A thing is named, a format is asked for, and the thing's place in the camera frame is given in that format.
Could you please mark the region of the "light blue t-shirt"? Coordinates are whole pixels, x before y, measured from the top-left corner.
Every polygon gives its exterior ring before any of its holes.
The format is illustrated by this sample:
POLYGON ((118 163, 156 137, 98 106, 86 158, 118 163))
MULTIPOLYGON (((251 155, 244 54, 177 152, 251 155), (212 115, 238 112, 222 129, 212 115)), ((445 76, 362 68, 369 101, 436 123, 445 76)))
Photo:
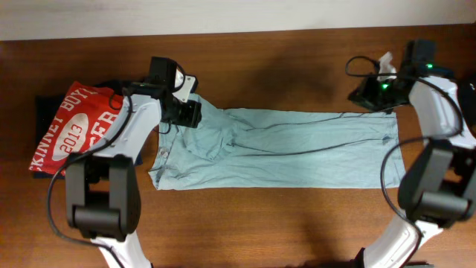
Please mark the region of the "light blue t-shirt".
POLYGON ((158 190, 395 188, 405 166, 395 114, 220 109, 171 126, 149 171, 158 190))

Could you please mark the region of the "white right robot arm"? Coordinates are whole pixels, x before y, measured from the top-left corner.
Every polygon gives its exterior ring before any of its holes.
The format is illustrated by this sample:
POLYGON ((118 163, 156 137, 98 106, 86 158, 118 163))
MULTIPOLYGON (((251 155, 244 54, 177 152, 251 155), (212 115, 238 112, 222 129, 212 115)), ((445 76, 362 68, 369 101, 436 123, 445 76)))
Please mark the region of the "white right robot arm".
POLYGON ((457 83, 431 72, 365 74, 349 99, 371 111, 410 104, 422 135, 394 145, 385 155, 416 141, 424 148, 402 177, 398 202, 380 185, 395 216, 384 233, 361 249, 354 267, 411 267, 412 257, 430 239, 475 213, 475 77, 457 83))

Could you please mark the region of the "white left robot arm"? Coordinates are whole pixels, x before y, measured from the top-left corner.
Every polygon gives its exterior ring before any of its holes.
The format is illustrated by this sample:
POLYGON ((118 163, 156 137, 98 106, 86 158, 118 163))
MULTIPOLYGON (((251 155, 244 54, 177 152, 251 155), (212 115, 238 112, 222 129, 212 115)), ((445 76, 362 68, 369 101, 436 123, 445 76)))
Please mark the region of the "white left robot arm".
POLYGON ((173 88, 133 83, 98 143, 74 153, 65 169, 66 214, 78 243, 98 248, 110 267, 151 267, 138 238, 141 196, 135 163, 149 133, 161 122, 196 128, 202 105, 180 100, 173 88))

